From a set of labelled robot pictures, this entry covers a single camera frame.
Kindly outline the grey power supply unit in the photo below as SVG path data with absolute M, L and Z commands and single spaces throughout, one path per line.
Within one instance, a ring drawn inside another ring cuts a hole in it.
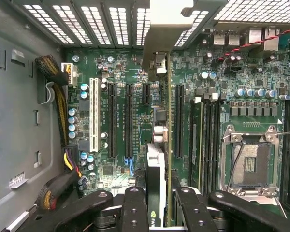
M 63 167 L 55 105 L 34 59 L 0 37 L 0 232 L 27 214 Z

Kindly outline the white power connector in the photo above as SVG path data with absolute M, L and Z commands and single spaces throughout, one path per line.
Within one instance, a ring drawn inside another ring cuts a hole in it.
M 78 68 L 73 63 L 61 63 L 61 71 L 68 75 L 68 85 L 77 88 L 78 86 Z

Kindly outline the metal socket cover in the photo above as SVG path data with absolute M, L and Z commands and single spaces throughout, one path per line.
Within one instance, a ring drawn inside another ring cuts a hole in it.
M 253 204 L 259 205 L 270 212 L 273 212 L 277 215 L 287 218 L 287 214 L 285 213 L 277 197 L 257 195 L 255 191 L 248 192 L 248 194 L 240 193 L 238 197 Z

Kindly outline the white expansion slot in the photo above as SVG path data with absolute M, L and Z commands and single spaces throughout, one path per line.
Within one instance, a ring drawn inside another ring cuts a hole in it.
M 100 149 L 100 80 L 89 79 L 89 151 Z

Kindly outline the long black expansion slot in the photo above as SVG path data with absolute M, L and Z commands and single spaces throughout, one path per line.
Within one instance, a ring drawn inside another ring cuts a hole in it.
M 183 111 L 185 90 L 184 85 L 177 85 L 175 90 L 175 116 L 174 116 L 174 154 L 176 158 L 182 158 L 183 138 Z
M 116 158 L 116 129 L 117 129 L 117 89 L 115 83 L 108 83 L 108 154 L 109 158 Z
M 125 93 L 125 141 L 126 153 L 125 158 L 132 158 L 132 141 L 133 141 L 133 84 L 126 83 Z

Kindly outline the short black expansion slot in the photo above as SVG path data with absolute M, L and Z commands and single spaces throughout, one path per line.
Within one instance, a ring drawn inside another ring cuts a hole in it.
M 150 103 L 150 84 L 142 84 L 142 105 L 149 105 Z

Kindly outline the green motherboard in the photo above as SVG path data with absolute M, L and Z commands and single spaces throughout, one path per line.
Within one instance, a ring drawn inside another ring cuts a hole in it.
M 208 194 L 210 168 L 210 104 L 220 99 L 220 147 L 227 125 L 237 130 L 265 129 L 290 131 L 290 34 L 278 39 L 278 49 L 261 57 L 242 49 L 225 60 L 224 46 L 216 45 L 222 31 L 202 34 L 188 49 L 173 51 L 172 71 L 172 176 L 174 185 L 189 185 L 190 100 L 202 98 L 200 141 L 200 187 L 204 193 L 204 104 L 208 101 Z M 81 172 L 78 189 L 82 196 L 98 189 L 116 194 L 121 187 L 139 182 L 138 169 L 147 166 L 146 146 L 151 142 L 153 108 L 159 104 L 158 83 L 151 82 L 142 69 L 140 50 L 69 49 L 67 63 L 78 68 L 78 86 L 68 89 L 68 135 L 66 148 Z M 100 149 L 89 151 L 89 79 L 100 80 Z M 117 89 L 116 158 L 109 158 L 108 83 Z M 132 158 L 125 158 L 126 83 L 133 84 Z M 142 84 L 150 84 L 150 103 L 142 105 Z M 175 90 L 184 85 L 182 158 L 174 154 Z M 278 200 L 290 213 L 290 135 L 280 138 Z

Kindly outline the black installed RAM stick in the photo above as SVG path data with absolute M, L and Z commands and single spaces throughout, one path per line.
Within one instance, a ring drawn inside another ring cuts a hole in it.
M 202 133 L 202 98 L 195 97 L 190 100 L 190 125 L 189 125 L 189 167 L 188 184 L 198 190 L 200 187 L 200 141 Z

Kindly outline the black RAM slot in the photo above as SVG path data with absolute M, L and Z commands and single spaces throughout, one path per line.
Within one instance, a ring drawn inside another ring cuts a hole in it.
M 219 189 L 220 99 L 215 103 L 215 190 Z
M 208 194 L 208 101 L 204 104 L 204 193 Z
M 210 113 L 211 113 L 211 121 L 210 121 L 210 168 L 209 168 L 209 193 L 212 191 L 212 186 L 213 186 L 213 156 L 214 156 L 214 132 L 215 132 L 215 102 L 212 101 L 210 104 Z

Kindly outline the CPU socket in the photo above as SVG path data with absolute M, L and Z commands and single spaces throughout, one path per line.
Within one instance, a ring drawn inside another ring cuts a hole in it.
M 242 130 L 227 125 L 221 141 L 220 190 L 236 196 L 251 191 L 278 196 L 280 138 L 277 133 L 275 125 Z

